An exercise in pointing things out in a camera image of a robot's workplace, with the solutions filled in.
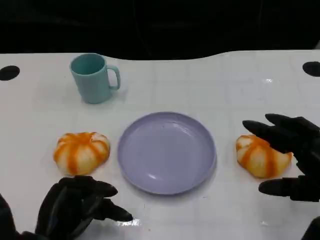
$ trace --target toy food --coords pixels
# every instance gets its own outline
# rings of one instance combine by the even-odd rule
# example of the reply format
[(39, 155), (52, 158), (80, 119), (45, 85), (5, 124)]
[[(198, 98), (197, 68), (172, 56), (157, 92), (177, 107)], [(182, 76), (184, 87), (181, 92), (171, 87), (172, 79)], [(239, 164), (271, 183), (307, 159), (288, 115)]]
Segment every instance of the toy food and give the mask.
[(278, 152), (255, 135), (241, 135), (236, 140), (235, 148), (238, 163), (256, 178), (272, 178), (282, 174), (292, 158), (291, 152)]
[(109, 140), (100, 133), (66, 133), (58, 140), (53, 159), (65, 174), (86, 175), (105, 162), (109, 154)]

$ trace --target lavender plate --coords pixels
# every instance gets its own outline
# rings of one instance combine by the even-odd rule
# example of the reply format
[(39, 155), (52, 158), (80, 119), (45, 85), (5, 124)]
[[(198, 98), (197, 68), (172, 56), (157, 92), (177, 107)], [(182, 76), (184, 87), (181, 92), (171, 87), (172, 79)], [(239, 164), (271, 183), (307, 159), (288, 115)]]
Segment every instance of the lavender plate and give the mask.
[(156, 112), (136, 120), (118, 145), (124, 177), (153, 194), (172, 195), (194, 188), (213, 172), (216, 158), (208, 130), (174, 112)]

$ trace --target tabletop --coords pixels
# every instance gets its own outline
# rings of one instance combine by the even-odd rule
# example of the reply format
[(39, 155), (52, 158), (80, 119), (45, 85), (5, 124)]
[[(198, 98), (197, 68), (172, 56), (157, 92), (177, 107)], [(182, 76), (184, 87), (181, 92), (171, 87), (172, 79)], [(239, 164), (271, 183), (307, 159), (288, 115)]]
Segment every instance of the tabletop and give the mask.
[[(77, 53), (2, 54), (0, 68), (20, 74), (0, 81), (0, 193), (17, 230), (34, 231), (39, 207), (63, 175), (53, 160), (64, 133), (99, 132), (111, 142), (109, 160), (92, 176), (113, 184), (114, 203), (134, 224), (93, 221), (80, 240), (301, 239), (320, 205), (258, 191), (261, 181), (239, 166), (235, 140), (242, 120), (267, 123), (266, 113), (304, 116), (320, 126), (320, 78), (302, 65), (320, 51), (238, 51), (192, 60), (132, 61), (106, 57), (122, 86), (101, 104), (81, 100), (69, 71)], [(115, 76), (109, 73), (111, 81)], [(176, 196), (136, 189), (120, 172), (117, 144), (139, 117), (173, 111), (199, 120), (212, 134), (217, 168), (199, 187)], [(297, 176), (296, 160), (284, 176)]]

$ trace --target mug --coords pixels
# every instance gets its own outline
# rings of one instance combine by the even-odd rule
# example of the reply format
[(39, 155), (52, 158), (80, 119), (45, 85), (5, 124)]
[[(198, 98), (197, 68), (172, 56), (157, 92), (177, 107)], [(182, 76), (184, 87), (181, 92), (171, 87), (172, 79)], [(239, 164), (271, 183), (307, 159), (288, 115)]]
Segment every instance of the mug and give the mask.
[[(117, 86), (110, 86), (108, 69), (115, 72)], [(70, 70), (82, 99), (89, 104), (108, 100), (120, 88), (120, 73), (116, 66), (107, 65), (105, 58), (96, 53), (77, 56), (70, 63)]]

